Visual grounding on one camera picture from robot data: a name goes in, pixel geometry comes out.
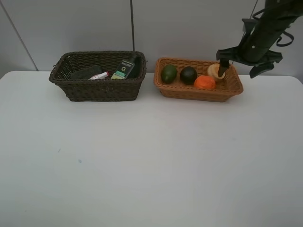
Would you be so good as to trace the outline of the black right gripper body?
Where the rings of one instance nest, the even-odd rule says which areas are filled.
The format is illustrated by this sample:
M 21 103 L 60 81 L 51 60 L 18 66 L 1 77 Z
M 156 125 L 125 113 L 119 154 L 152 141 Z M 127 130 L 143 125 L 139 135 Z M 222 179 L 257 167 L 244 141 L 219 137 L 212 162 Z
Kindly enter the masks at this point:
M 216 53 L 218 61 L 235 61 L 248 66 L 257 66 L 265 63 L 279 63 L 283 56 L 280 52 L 271 51 L 274 43 L 238 45 L 221 49 Z

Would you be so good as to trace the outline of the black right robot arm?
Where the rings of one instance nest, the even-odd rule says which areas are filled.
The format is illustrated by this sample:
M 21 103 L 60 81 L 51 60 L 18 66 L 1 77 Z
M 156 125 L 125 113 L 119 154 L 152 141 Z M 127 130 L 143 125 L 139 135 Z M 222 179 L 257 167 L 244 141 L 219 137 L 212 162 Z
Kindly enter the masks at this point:
M 303 15 L 301 0 L 267 0 L 265 8 L 243 19 L 245 33 L 238 46 L 218 50 L 218 76 L 229 69 L 229 61 L 251 66 L 250 77 L 270 71 L 274 63 L 282 60 L 280 52 L 271 51 L 276 44 L 285 47 L 292 44 L 294 36 L 286 29 Z

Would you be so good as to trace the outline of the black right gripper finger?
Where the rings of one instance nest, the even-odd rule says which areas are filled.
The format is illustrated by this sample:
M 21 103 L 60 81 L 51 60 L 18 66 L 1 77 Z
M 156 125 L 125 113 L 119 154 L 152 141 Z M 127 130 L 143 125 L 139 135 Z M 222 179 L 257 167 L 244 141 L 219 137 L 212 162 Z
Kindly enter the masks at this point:
M 272 62 L 265 62 L 259 65 L 255 65 L 250 70 L 250 78 L 253 79 L 264 72 L 271 71 L 273 68 L 274 68 L 274 64 Z
M 229 69 L 229 67 L 230 67 L 229 60 L 220 59 L 219 60 L 218 77 L 222 77 L 224 75 L 224 73 Z

